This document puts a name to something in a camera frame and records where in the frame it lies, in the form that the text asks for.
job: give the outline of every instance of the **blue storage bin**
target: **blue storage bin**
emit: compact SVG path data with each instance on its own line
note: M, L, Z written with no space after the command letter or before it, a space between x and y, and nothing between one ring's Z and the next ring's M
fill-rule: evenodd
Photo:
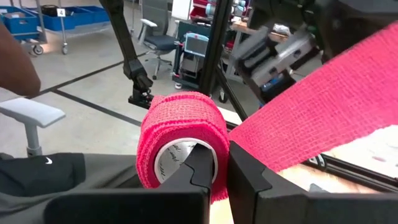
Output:
M36 8L28 8L28 10L35 15L37 15L37 9ZM52 31L61 31L62 26L61 26L61 18L60 17L52 17L52 16L46 16L43 15L43 23L44 27L46 29L52 30ZM63 26L65 30L71 30L75 28L75 18L73 16L66 16L63 18Z
M73 12L72 17L76 26L82 26L94 23L94 15L92 12L80 7L65 7L65 10Z
M26 40L37 39L39 37L39 33L37 31L37 25L39 23L37 22L37 17L33 13L12 6L0 6L0 12L3 15L12 12L21 12L25 15L23 18L8 18L6 16L3 18L4 25L15 39Z
M98 7L98 6L79 6L82 9L86 9L91 11L94 14L94 23L97 22L108 22L109 17L106 13L105 9Z

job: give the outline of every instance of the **person's arm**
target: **person's arm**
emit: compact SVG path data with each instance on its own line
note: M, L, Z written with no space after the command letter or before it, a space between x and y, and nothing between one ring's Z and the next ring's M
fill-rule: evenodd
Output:
M21 96L38 94L40 79L30 57L0 22L0 87Z

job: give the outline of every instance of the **metal cart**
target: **metal cart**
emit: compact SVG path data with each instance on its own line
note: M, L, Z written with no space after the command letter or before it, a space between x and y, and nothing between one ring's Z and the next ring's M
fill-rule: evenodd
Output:
M37 15L39 17L39 21L40 21L40 30L38 30L37 32L34 33L22 33L22 34L12 34L13 36L16 35L30 35L30 34L39 34L39 38L38 39L27 39L27 40L23 40L21 41L22 45L28 45L28 46L32 46L32 52L35 53L36 55L41 55L44 53L43 47L41 46L41 44L46 44L47 43L47 36L45 33L45 29L44 29L44 21L43 21L43 14L42 14L42 10L40 8L40 0L35 0L36 1L36 5L37 5ZM14 5L14 1L10 0L10 5L12 7L15 7Z
M45 29L44 23L43 23L43 14L42 14L42 10L41 10L41 5L39 4L39 0L36 0L36 1L38 2L37 3L37 12L39 13L39 16L40 16L42 30L43 30L43 33L45 33L46 29ZM21 7L23 7L22 0L19 0L19 4ZM58 7L62 8L61 0L58 0ZM78 37L81 35L88 35L88 34L92 34L94 32L101 32L101 31L104 31L104 30L110 28L110 22L100 22L97 24L78 26L78 27L74 28L73 30L65 30L64 17L60 17L60 22L61 22L61 28L62 28L60 32L48 30L48 29L47 29L47 31L52 32L54 34L62 35L62 40L63 40L62 54L64 54L64 55L66 55L68 53L68 42L67 42L68 38Z

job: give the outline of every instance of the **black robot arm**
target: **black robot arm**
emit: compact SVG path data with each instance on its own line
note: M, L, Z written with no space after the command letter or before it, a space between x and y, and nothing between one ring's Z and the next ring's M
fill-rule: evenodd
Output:
M139 61L134 45L132 44L131 35L123 14L124 1L99 1L108 13L109 20L123 53L123 72L133 82L132 96L130 96L129 102L148 109L153 98L150 94L153 81L148 78L147 72Z

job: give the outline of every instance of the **bandage roll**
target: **bandage roll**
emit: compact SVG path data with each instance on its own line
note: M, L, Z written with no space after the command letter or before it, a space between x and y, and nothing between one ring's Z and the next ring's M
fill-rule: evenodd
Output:
M226 198L229 141L217 106L197 92L156 96L142 121L137 148L137 173L144 187L156 188L167 180L197 143L213 153L211 201Z

